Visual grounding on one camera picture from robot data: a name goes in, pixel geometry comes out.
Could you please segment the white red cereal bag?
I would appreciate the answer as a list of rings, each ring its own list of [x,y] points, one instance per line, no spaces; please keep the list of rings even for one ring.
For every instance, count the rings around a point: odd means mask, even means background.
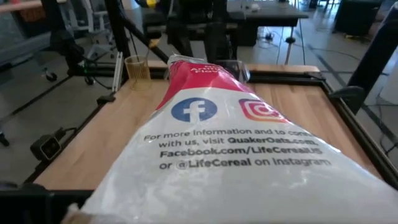
[[[169,88],[62,224],[398,224],[398,190],[223,67],[172,55]]]

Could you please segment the gold wire cup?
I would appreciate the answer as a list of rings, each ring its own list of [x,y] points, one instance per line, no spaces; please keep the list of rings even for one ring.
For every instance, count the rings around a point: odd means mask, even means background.
[[[133,90],[141,91],[151,88],[152,81],[147,57],[132,55],[124,60],[124,64]]]

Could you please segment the white plastic strip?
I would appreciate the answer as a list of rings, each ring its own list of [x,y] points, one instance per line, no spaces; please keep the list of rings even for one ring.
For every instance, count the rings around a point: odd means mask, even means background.
[[[111,89],[113,93],[116,93],[120,89],[122,74],[123,74],[123,53],[118,52],[116,56],[113,85]]]

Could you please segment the black desk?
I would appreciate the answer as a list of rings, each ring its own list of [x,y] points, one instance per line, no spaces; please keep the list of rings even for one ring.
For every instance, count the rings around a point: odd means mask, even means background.
[[[239,47],[253,47],[257,42],[259,27],[294,28],[299,19],[308,19],[305,12],[278,0],[228,0],[227,11],[242,13],[244,16],[243,21],[238,22],[236,31]]]

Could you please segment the white office chair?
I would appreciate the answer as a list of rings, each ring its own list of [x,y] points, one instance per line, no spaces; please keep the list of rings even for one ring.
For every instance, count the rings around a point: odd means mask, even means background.
[[[78,22],[78,30],[88,34],[92,45],[86,57],[93,60],[99,56],[99,53],[110,53],[112,51],[114,36],[108,28],[109,22],[106,22],[108,16],[106,11],[93,12],[91,9],[87,9],[86,16],[86,23]]]

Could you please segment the black wheeled stand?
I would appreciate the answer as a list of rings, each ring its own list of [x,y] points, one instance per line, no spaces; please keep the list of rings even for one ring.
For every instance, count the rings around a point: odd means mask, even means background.
[[[74,36],[67,30],[57,0],[40,0],[45,12],[46,23],[50,30],[50,47],[65,58],[69,77],[85,77],[87,85],[93,85],[94,79],[85,73],[83,47],[79,46]]]

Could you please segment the black cabinet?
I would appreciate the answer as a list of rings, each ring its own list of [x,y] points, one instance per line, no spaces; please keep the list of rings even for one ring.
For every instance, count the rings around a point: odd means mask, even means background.
[[[346,35],[368,34],[382,0],[341,0],[333,30]]]

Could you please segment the black table rig frame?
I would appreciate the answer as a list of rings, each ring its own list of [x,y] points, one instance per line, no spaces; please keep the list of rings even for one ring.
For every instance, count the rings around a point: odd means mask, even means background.
[[[97,188],[117,160],[123,180],[175,175],[204,183],[256,185],[310,174],[343,187],[366,174],[398,189],[398,172],[350,114],[333,147],[267,104],[259,85],[243,84],[218,65],[174,62],[168,81],[134,91],[126,82],[52,161],[29,178],[52,190]]]

